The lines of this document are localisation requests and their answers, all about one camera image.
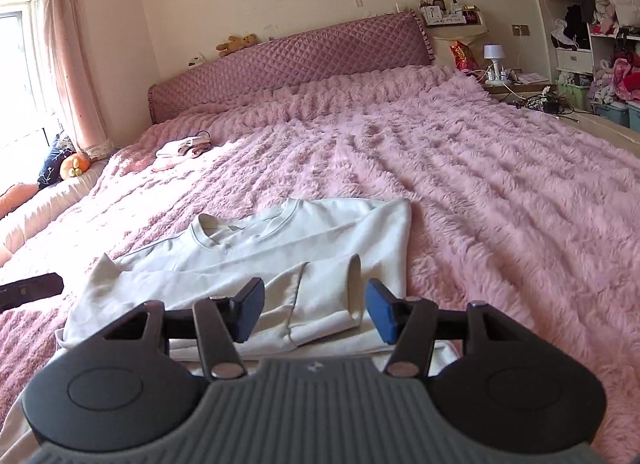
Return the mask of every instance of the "lamp base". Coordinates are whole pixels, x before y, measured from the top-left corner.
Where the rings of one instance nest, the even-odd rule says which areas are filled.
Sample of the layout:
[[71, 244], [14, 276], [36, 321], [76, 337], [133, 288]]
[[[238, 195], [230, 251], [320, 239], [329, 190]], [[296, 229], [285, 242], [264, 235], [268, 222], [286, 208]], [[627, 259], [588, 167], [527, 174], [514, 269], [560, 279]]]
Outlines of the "lamp base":
[[508, 86], [511, 84], [511, 79], [487, 79], [484, 84], [487, 86]]

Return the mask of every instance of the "quilted headboard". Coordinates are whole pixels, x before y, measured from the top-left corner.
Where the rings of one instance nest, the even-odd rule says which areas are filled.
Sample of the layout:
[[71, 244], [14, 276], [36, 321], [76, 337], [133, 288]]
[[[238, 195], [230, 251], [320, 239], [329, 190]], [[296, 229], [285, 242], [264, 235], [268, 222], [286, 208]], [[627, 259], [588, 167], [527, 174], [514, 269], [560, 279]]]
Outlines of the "quilted headboard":
[[196, 66], [149, 89], [152, 121], [207, 102], [275, 90], [338, 74], [429, 65], [433, 51], [411, 12], [376, 16], [288, 36]]

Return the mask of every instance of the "orange cushion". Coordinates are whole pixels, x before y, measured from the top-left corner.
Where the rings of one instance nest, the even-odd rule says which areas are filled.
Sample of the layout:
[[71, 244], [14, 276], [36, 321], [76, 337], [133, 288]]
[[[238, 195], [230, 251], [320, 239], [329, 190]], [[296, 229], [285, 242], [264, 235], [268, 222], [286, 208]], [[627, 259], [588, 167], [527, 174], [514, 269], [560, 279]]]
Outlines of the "orange cushion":
[[0, 196], [0, 219], [15, 211], [38, 192], [37, 184], [16, 184]]

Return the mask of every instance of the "orange plush toy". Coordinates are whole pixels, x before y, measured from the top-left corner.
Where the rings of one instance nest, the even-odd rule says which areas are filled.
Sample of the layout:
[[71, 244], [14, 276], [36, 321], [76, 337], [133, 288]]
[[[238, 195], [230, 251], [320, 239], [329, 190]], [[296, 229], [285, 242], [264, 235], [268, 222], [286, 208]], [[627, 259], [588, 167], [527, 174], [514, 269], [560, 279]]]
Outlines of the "orange plush toy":
[[220, 57], [223, 58], [232, 54], [233, 52], [238, 52], [238, 50], [248, 49], [249, 47], [253, 47], [258, 44], [258, 36], [255, 34], [249, 34], [243, 38], [239, 38], [238, 36], [229, 36], [229, 43], [223, 43], [222, 45], [218, 45], [216, 50], [220, 50]]
[[63, 180], [79, 177], [91, 166], [91, 159], [86, 153], [74, 153], [62, 161], [60, 176]]

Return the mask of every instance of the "table lamp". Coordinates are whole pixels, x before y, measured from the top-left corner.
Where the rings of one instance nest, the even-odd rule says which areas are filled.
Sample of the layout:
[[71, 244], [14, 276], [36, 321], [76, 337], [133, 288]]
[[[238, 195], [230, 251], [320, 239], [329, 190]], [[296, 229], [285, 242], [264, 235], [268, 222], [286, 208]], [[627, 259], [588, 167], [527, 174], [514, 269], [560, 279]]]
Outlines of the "table lamp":
[[485, 45], [484, 46], [484, 59], [491, 59], [494, 62], [492, 68], [494, 71], [489, 70], [489, 78], [486, 80], [486, 84], [490, 86], [504, 86], [505, 84], [511, 84], [509, 79], [500, 79], [500, 60], [504, 59], [504, 49], [502, 45]]

